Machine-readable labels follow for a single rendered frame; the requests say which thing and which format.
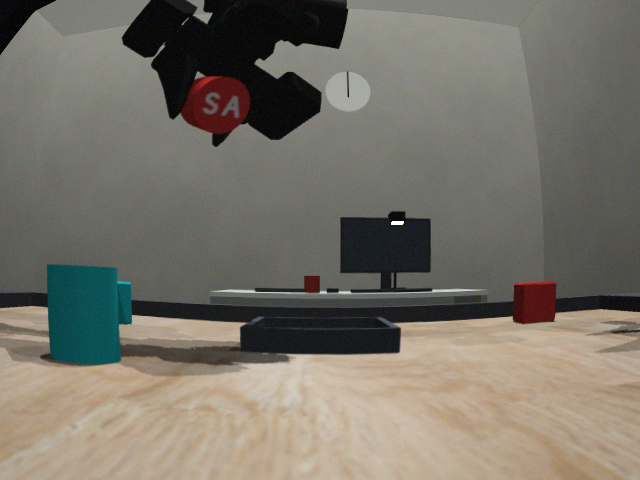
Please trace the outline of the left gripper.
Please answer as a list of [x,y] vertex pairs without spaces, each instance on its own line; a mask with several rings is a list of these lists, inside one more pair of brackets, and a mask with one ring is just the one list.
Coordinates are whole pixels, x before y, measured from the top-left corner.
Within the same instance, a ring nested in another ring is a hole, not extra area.
[[182,111],[197,71],[204,76],[232,77],[250,95],[249,112],[241,124],[280,140],[320,112],[321,92],[294,72],[276,79],[255,65],[266,53],[263,44],[232,23],[213,30],[219,16],[235,1],[217,8],[206,24],[192,16],[198,7],[187,0],[151,0],[122,36],[123,45],[147,58],[154,57],[165,43],[151,67],[158,73],[172,120]]

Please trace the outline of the dark red cylinder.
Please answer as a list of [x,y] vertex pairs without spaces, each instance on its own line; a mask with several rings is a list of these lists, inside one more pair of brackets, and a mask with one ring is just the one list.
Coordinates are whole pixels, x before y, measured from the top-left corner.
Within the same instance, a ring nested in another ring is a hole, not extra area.
[[250,108],[245,85],[232,77],[205,76],[194,80],[181,111],[190,125],[213,134],[237,128]]

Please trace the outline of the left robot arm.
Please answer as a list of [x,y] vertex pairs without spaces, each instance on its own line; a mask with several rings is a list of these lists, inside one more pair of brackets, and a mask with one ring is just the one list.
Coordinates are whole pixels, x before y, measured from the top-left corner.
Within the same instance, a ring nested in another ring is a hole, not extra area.
[[[54,1],[0,0],[0,55],[29,17]],[[213,13],[233,1],[204,0],[203,11]],[[339,49],[347,16],[347,0],[238,0],[219,16],[213,30],[232,23],[263,44],[266,53],[260,59],[265,61],[280,40]]]

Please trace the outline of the red cube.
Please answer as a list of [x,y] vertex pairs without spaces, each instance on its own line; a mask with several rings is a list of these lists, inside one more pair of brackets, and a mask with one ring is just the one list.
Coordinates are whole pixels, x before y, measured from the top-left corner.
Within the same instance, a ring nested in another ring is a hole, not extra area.
[[514,284],[513,320],[521,323],[554,321],[556,282],[530,283]]

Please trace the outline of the teal cylinder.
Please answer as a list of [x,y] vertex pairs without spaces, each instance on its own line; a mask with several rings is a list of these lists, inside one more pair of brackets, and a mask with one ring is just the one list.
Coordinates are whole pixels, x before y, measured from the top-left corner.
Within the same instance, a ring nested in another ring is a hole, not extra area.
[[118,268],[47,265],[50,356],[79,364],[121,361]]

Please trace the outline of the teal cube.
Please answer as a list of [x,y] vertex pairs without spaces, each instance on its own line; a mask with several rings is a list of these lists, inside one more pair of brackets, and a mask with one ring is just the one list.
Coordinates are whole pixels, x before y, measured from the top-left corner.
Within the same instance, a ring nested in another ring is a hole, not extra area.
[[132,323],[131,283],[118,282],[119,324]]

